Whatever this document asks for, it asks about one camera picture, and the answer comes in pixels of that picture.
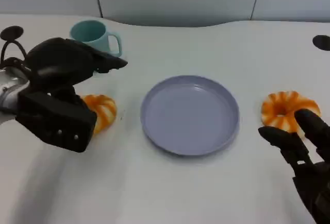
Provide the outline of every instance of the white table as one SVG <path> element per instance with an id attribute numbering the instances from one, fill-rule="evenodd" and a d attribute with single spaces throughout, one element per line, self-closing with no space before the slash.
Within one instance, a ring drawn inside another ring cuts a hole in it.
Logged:
<path id="1" fill-rule="evenodd" d="M 68 38 L 70 27 L 86 19 L 0 15 L 0 30 L 22 26 L 19 41 L 30 50 L 50 37 Z M 162 28 L 103 22 L 121 35 L 129 64 L 76 90 L 113 97 L 115 124 L 82 154 L 44 144 L 14 120 L 2 124 L 0 223 L 314 223 L 294 188 L 292 169 L 257 128 L 263 99 L 281 90 L 314 99 L 330 122 L 330 52 L 312 44 L 315 35 L 330 34 L 330 24 Z M 21 57 L 14 46 L 8 55 Z M 180 159 L 143 135 L 143 97 L 159 81 L 182 74 L 218 81 L 236 98 L 240 131 L 226 152 Z"/>

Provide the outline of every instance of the robotic hand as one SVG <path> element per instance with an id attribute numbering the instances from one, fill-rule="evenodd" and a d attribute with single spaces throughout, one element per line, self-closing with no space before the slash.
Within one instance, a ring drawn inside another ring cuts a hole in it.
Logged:
<path id="1" fill-rule="evenodd" d="M 48 39 L 29 53 L 16 41 L 19 26 L 0 33 L 6 43 L 0 57 L 0 114 L 12 116 L 42 141 L 83 152 L 93 135 L 96 114 L 75 94 L 73 85 L 127 62 L 74 40 Z M 24 60 L 4 59 L 16 44 Z"/>
<path id="2" fill-rule="evenodd" d="M 278 147 L 286 162 L 293 168 L 294 185 L 301 200 L 317 224 L 330 223 L 330 127 L 307 109 L 295 112 L 299 126 L 324 160 L 313 163 L 308 149 L 297 133 L 288 133 L 274 127 L 259 128 L 260 135 Z"/>

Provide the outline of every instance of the purple plate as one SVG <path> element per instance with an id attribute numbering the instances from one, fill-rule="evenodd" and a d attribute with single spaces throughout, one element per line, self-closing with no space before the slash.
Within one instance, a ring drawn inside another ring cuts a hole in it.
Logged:
<path id="1" fill-rule="evenodd" d="M 231 93 L 199 76 L 176 76 L 155 85 L 141 107 L 145 134 L 162 149 L 201 156 L 224 148 L 238 132 Z"/>

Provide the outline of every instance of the toy donut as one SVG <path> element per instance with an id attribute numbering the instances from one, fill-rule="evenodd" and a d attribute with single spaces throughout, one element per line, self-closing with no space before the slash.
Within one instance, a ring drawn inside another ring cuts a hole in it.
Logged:
<path id="1" fill-rule="evenodd" d="M 304 132 L 294 118 L 294 112 L 302 108 L 321 116 L 316 102 L 303 97 L 296 91 L 270 94 L 262 103 L 261 120 L 265 126 L 273 126 L 290 133 L 296 132 L 303 137 Z"/>
<path id="2" fill-rule="evenodd" d="M 94 134 L 110 126 L 117 115 L 116 103 L 105 95 L 87 95 L 82 98 L 88 108 L 97 114 Z"/>

